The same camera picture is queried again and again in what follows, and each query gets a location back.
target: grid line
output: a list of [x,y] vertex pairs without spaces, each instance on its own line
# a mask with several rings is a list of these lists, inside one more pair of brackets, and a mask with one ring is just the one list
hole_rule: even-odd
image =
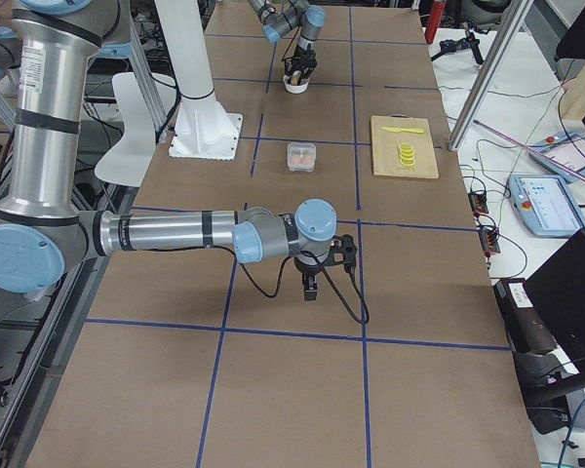
[[[358,264],[360,265],[360,293],[365,295],[364,282],[364,242],[362,239],[362,223],[358,219]],[[364,305],[360,301],[360,317],[364,320]],[[367,346],[367,324],[362,324],[362,366],[364,380],[364,419],[366,423],[367,441],[367,468],[372,468],[372,440],[371,440],[371,390],[369,389],[369,349]]]
[[[346,334],[328,334],[328,333],[309,333],[304,331],[281,331],[281,330],[259,330],[259,329],[240,329],[240,328],[222,328],[204,325],[190,325],[190,324],[174,324],[166,322],[143,322],[138,320],[119,320],[119,319],[102,319],[102,318],[88,318],[88,324],[99,325],[119,325],[123,327],[146,327],[146,328],[162,328],[162,329],[182,329],[194,330],[202,332],[221,332],[237,333],[237,334],[260,334],[265,336],[282,336],[290,338],[305,338],[305,339],[326,339],[336,341],[358,341],[362,342],[360,336],[352,336]],[[421,346],[428,348],[452,348],[452,349],[474,349],[480,351],[511,351],[509,346],[500,346],[493,344],[472,344],[472,343],[451,343],[447,341],[425,341],[417,339],[401,339],[401,338],[379,338],[367,336],[367,343],[381,343],[389,345],[400,346]]]
[[358,155],[358,118],[356,116],[355,106],[355,64],[353,60],[353,15],[351,15],[351,7],[349,7],[349,49],[351,54],[351,99],[353,101],[353,151],[355,161],[355,203],[356,210],[362,209],[362,200],[360,195],[360,158]]
[[250,177],[254,177],[255,163],[257,161],[257,150],[260,146],[260,135],[262,134],[262,123],[264,122],[264,114],[260,114],[260,122],[257,126],[257,137],[255,138],[255,146],[253,147],[252,168],[250,169]]
[[225,298],[225,310],[223,311],[223,319],[221,321],[221,330],[218,336],[218,344],[216,346],[216,356],[214,358],[213,376],[211,378],[211,386],[208,392],[208,402],[206,404],[206,412],[204,414],[204,424],[202,426],[202,435],[199,441],[199,450],[197,452],[197,460],[195,461],[195,468],[202,466],[202,459],[204,457],[204,447],[206,446],[206,437],[208,435],[208,425],[211,417],[211,410],[213,408],[213,400],[215,398],[216,377],[218,375],[218,367],[221,361],[221,352],[223,350],[223,339],[225,338],[225,326],[227,325],[227,315],[230,310],[230,303],[232,301],[232,291],[234,290],[234,279],[236,278],[237,260],[234,258],[232,263],[232,272],[230,273],[230,283],[227,289],[227,297]]

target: brown cardboard surface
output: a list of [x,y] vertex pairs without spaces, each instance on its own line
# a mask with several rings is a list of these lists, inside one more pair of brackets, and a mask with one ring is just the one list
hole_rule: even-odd
[[354,41],[425,43],[418,12],[409,8],[352,8],[351,17]]
[[218,327],[233,261],[224,251],[117,253],[89,317]]
[[[357,238],[355,226],[339,226],[338,233],[351,234]],[[248,265],[255,280],[269,293],[275,290],[280,262],[280,259],[273,259]],[[330,276],[359,316],[360,300],[343,268],[331,268]],[[227,326],[249,330],[360,336],[361,327],[349,317],[325,277],[319,275],[317,281],[317,300],[303,301],[301,274],[291,260],[284,270],[280,294],[276,299],[267,299],[252,287],[239,268],[236,271]]]
[[539,466],[511,353],[369,343],[372,466]]
[[263,36],[262,25],[245,0],[217,2],[206,33],[207,36],[211,34]]
[[273,46],[264,38],[209,36],[206,44],[213,78],[268,79]]
[[476,233],[394,226],[362,233],[368,336],[507,346]]
[[440,92],[357,88],[355,100],[358,142],[371,142],[372,115],[401,114],[427,119],[434,145],[447,146],[450,130]]
[[10,18],[12,13],[11,0],[0,0],[0,19]]
[[457,154],[436,149],[440,178],[407,180],[372,174],[371,149],[358,147],[360,218],[372,222],[474,228],[468,198],[461,189]]
[[426,46],[355,43],[353,60],[356,84],[438,89]]
[[[372,115],[427,118],[436,145],[449,137],[440,93],[383,88],[401,86],[399,80],[411,86],[413,75],[367,86],[345,76],[350,23],[357,41],[415,44],[424,41],[417,15],[408,9],[327,12],[322,71],[305,94],[293,96],[279,83],[281,46],[271,83],[266,77],[221,79],[260,76],[273,56],[258,46],[266,57],[252,55],[252,66],[242,69],[236,57],[226,57],[241,46],[227,47],[228,37],[217,35],[260,36],[261,28],[245,2],[217,4],[208,28],[213,69],[221,73],[217,98],[229,112],[245,114],[236,159],[174,159],[160,145],[135,213],[146,213],[142,207],[238,210],[245,203],[278,213],[294,211],[310,196],[326,198],[348,221],[338,232],[354,234],[361,248],[368,341],[324,278],[318,300],[304,303],[291,264],[280,297],[270,301],[240,269],[231,272],[222,252],[118,255],[91,318],[133,325],[85,326],[28,466],[360,468],[367,456],[379,468],[536,463],[510,354],[472,349],[504,348],[506,341],[476,234],[463,231],[474,223],[456,155],[436,150],[436,181],[371,175]],[[420,48],[408,52],[409,66],[428,73],[424,47],[403,47]],[[366,58],[373,48],[357,50]],[[372,66],[369,60],[354,63],[353,76],[373,80],[359,68]],[[235,76],[222,76],[227,73]],[[319,79],[358,86],[319,85]],[[298,139],[317,144],[315,173],[288,172],[286,145]],[[365,225],[356,225],[357,218]],[[271,292],[278,267],[274,259],[250,271]],[[330,273],[359,313],[341,269]],[[182,330],[201,326],[215,330]],[[372,342],[379,339],[402,342]]]
[[241,140],[233,161],[172,158],[159,144],[136,196],[136,207],[179,210],[242,210],[254,142]]
[[[398,133],[385,129],[422,129],[422,134],[412,134],[403,130]],[[438,178],[438,164],[429,135],[427,119],[413,117],[370,117],[372,138],[372,173],[376,176]],[[410,162],[401,161],[402,145],[408,145],[413,151]]]
[[316,143],[311,173],[289,171],[287,147],[286,141],[260,142],[250,205],[289,213],[307,199],[322,198],[333,205],[339,219],[357,219],[353,145]]
[[355,342],[227,333],[204,468],[366,466]]
[[265,99],[263,137],[353,142],[350,87],[310,84],[302,95],[292,95],[278,85]]
[[186,466],[218,333],[88,324],[27,468]]

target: plastic container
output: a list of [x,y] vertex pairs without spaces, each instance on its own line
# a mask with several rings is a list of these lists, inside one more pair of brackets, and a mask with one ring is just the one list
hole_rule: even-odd
[[316,146],[312,143],[289,143],[288,163],[291,171],[314,171],[316,162]]

